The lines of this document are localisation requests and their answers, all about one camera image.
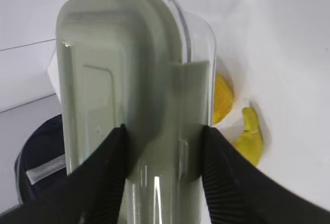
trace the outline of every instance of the white surface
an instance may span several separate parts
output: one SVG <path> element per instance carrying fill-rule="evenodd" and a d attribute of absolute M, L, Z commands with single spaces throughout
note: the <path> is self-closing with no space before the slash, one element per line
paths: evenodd
<path fill-rule="evenodd" d="M 58 11 L 67 0 L 0 0 L 0 49 L 55 38 Z"/>
<path fill-rule="evenodd" d="M 49 40 L 66 1 L 0 0 L 0 112 L 54 93 L 47 68 L 55 43 Z"/>
<path fill-rule="evenodd" d="M 0 51 L 0 112 L 54 94 L 47 68 L 55 41 Z"/>
<path fill-rule="evenodd" d="M 0 213 L 18 204 L 14 163 L 24 143 L 43 122 L 59 113 L 54 95 L 0 114 Z"/>

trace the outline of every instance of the black bag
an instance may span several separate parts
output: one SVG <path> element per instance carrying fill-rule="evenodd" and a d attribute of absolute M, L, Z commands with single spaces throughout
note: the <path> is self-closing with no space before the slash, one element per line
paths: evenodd
<path fill-rule="evenodd" d="M 27 140 L 15 161 L 15 177 L 20 203 L 36 199 L 67 177 L 61 115 L 43 123 Z"/>
<path fill-rule="evenodd" d="M 124 126 L 77 169 L 0 224 L 117 224 L 126 177 Z M 296 196 L 250 164 L 215 128 L 201 135 L 202 179 L 212 224 L 328 224 L 330 212 Z"/>

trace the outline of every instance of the plastic food container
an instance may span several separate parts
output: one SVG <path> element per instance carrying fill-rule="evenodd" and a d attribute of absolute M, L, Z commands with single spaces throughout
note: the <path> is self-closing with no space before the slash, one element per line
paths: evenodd
<path fill-rule="evenodd" d="M 70 0 L 57 21 L 68 173 L 125 124 L 120 220 L 200 223 L 200 144 L 216 42 L 175 0 Z"/>

